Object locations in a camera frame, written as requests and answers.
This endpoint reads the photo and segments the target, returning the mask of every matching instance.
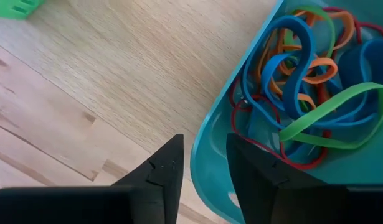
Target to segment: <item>black plastic part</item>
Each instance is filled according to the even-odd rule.
[[[246,223],[383,223],[383,185],[329,185],[236,134],[227,160]]]
[[[4,223],[176,223],[184,167],[183,135],[111,187],[0,190]]]

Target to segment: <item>pile of rubber bands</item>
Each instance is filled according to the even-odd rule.
[[[338,38],[334,19],[343,23]],[[326,51],[320,53],[316,49],[317,34],[314,36],[312,31],[319,21],[331,33]],[[363,42],[362,27],[381,37]],[[343,9],[300,6],[273,20],[241,73],[229,90],[234,132],[297,169],[316,167],[328,149],[359,148],[383,122],[383,29],[359,22]],[[234,101],[236,88],[242,93],[238,102]],[[241,134],[236,125],[239,111],[258,116],[258,120],[264,119],[275,127],[279,149]],[[280,113],[291,123],[282,124]],[[346,141],[331,136],[335,129],[359,128],[369,123],[364,138]],[[287,147],[292,150],[286,150],[285,142],[290,142]],[[315,158],[307,163],[289,158],[290,153],[306,146],[319,150]]]

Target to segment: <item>plastic container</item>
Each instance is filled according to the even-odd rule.
[[[45,0],[0,0],[0,17],[25,19]]]
[[[229,167],[225,157],[226,135],[232,133],[230,114],[232,107],[227,97],[227,90],[239,75],[253,46],[258,42],[261,33],[273,18],[303,4],[315,4],[320,7],[340,7],[352,14],[361,22],[371,22],[383,27],[383,0],[347,1],[347,0],[279,0],[260,31],[253,39],[240,63],[227,80],[219,96],[214,101],[194,141],[191,154],[191,175],[194,186],[202,201],[216,214],[231,223],[243,223],[242,212],[231,195],[234,193],[230,179]],[[363,40],[377,36],[375,31],[362,30]],[[318,47],[325,48],[326,38],[317,40]],[[246,129],[247,116],[237,120],[239,127]],[[261,129],[270,129],[264,121],[259,122]],[[269,139],[260,139],[264,143]],[[330,150],[322,165],[309,174],[330,184],[383,184],[383,124],[376,135],[363,147],[353,151]]]

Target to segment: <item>green plastic toy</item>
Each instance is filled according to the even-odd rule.
[[[45,0],[0,0],[0,17],[25,19]]]

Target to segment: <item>wood grain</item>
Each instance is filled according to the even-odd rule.
[[[274,4],[47,0],[0,19],[0,187],[109,185],[183,133],[178,221],[221,222],[192,186],[190,150]]]

